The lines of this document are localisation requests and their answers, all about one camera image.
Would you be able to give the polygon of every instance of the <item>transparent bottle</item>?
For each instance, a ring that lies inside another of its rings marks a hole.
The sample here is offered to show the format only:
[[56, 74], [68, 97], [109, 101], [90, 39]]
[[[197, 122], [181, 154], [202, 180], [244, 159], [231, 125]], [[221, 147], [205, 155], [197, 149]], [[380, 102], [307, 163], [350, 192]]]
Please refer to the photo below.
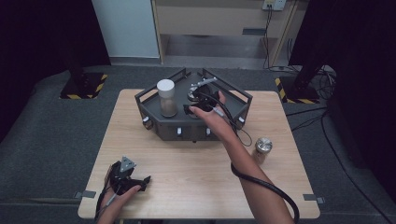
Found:
[[262, 137], [257, 140], [256, 148], [253, 149], [251, 156], [258, 165], [264, 163], [265, 158], [272, 149], [272, 146], [272, 142], [268, 138]]
[[177, 113], [175, 102], [175, 83], [170, 79], [163, 79], [157, 83], [158, 94], [160, 95], [161, 114], [171, 118]]

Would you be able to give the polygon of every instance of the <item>person's right arm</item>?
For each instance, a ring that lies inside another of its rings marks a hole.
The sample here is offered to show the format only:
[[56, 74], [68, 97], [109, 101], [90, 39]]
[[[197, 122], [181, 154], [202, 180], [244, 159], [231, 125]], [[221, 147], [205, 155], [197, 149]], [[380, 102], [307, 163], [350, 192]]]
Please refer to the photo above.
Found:
[[[220, 101], [225, 102], [222, 93], [220, 93]], [[228, 122], [213, 110], [205, 112], [198, 107], [191, 106], [191, 111], [203, 119], [210, 130], [220, 139], [233, 166], [240, 173], [272, 183], [242, 145]], [[240, 182], [250, 210], [259, 223], [293, 223], [289, 209], [280, 196], [267, 188], [244, 179], [240, 178]]]

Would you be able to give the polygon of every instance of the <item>white wall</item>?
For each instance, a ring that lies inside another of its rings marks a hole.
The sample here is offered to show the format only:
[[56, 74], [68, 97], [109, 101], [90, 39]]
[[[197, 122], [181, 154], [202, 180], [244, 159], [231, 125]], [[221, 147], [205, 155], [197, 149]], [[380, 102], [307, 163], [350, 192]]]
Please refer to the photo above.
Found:
[[92, 0], [109, 57], [160, 58], [150, 0]]

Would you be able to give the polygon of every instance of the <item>person's right hand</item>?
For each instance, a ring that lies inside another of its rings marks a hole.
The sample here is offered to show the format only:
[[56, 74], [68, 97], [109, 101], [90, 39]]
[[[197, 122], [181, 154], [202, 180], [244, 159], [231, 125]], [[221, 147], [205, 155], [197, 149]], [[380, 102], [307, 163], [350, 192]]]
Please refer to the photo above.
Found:
[[[221, 91], [219, 91], [219, 100], [223, 104], [225, 104], [226, 98]], [[223, 114], [225, 114], [219, 105], [217, 105], [216, 108], [219, 111], [221, 111]], [[198, 118], [202, 119], [206, 123], [207, 127], [220, 140], [222, 140], [225, 136], [229, 135], [230, 133], [234, 134], [230, 124], [220, 115], [218, 115], [215, 111], [211, 110], [209, 112], [205, 112], [204, 110], [196, 106], [190, 106], [190, 111], [194, 113]]]

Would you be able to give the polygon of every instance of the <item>wooden table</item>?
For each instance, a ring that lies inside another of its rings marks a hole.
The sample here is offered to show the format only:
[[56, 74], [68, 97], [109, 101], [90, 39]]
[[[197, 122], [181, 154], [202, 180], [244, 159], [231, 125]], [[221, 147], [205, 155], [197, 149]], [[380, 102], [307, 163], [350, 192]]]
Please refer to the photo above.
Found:
[[[86, 188], [97, 193], [82, 199], [78, 215], [94, 217], [107, 169], [124, 155], [137, 164], [132, 178], [151, 175], [151, 182], [124, 206], [120, 218], [253, 218], [222, 143], [162, 141], [142, 125], [134, 100], [139, 92], [120, 92]], [[253, 101], [244, 130], [253, 142], [265, 136], [274, 146], [262, 169], [297, 203], [301, 218], [318, 217], [317, 202], [304, 200], [313, 191], [277, 93], [248, 93]]]

